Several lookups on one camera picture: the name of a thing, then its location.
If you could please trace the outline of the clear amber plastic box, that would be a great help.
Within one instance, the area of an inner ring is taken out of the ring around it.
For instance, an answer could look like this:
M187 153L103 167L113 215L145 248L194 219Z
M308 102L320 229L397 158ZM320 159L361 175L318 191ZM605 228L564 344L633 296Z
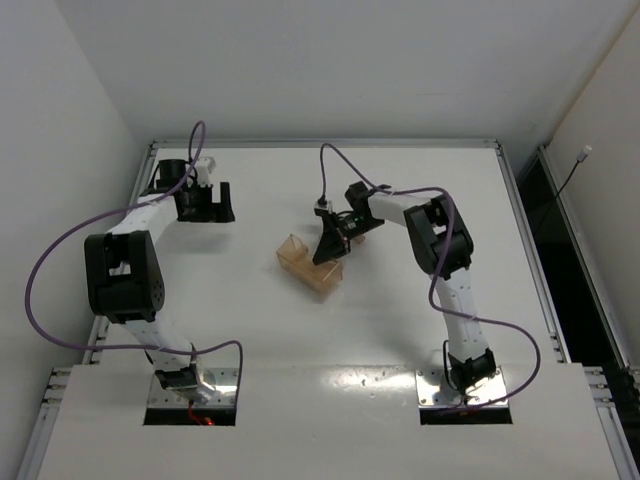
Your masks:
M290 234L276 250L279 265L320 301L325 301L343 280L343 266L330 260L315 265L308 246Z

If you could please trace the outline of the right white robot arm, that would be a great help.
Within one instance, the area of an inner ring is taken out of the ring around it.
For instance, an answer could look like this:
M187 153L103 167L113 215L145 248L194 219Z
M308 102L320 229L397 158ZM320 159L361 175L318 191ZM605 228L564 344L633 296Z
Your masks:
M350 209L333 210L320 197L314 213L322 233L312 262L337 260L351 252L352 241L387 223L407 230L414 259L433 282L447 329L445 381L464 395L478 381L492 376L495 357L482 332L471 292L471 236L452 202L443 194L431 199L369 189L362 182L349 186Z

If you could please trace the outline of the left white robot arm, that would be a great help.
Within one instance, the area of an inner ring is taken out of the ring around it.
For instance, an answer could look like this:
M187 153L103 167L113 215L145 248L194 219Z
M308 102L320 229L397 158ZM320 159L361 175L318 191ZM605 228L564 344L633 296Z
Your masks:
M163 389L200 404L215 396L215 378L161 312L166 293L155 244L174 222L234 221L229 183L213 188L215 167L211 157L198 159L193 167L183 159L159 161L139 207L84 242L92 311L123 326L143 346Z

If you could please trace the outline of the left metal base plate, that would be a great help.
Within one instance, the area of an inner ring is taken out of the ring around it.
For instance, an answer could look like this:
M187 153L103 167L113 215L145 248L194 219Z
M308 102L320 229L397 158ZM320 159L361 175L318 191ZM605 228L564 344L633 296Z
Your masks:
M204 381L208 390L194 400L198 409L224 410L233 409L236 401L238 374L236 369L211 368L206 369ZM155 375L151 376L151 383L147 397L147 407L150 409L186 409L190 397L175 390L163 389Z

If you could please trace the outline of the metal base plate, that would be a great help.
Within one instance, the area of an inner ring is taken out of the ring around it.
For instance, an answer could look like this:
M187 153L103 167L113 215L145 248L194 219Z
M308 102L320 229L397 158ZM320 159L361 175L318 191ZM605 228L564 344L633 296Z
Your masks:
M435 412L451 408L477 407L509 408L506 385L500 369L493 376L485 377L460 394L445 380L442 368L415 373L416 393L420 412Z
M238 374L236 369L211 368L206 369L204 381L208 390L194 400L198 409L224 410L233 409L236 401ZM147 397L147 407L150 409L186 409L190 397L175 390L163 389L155 375L151 376L151 383Z

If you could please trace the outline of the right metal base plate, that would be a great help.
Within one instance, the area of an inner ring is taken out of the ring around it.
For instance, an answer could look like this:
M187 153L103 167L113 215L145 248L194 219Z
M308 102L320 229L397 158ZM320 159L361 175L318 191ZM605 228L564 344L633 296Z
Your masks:
M415 373L416 393L420 412L435 412L451 408L477 407L509 408L506 385L500 369L493 376L485 377L460 394L445 380L442 368Z

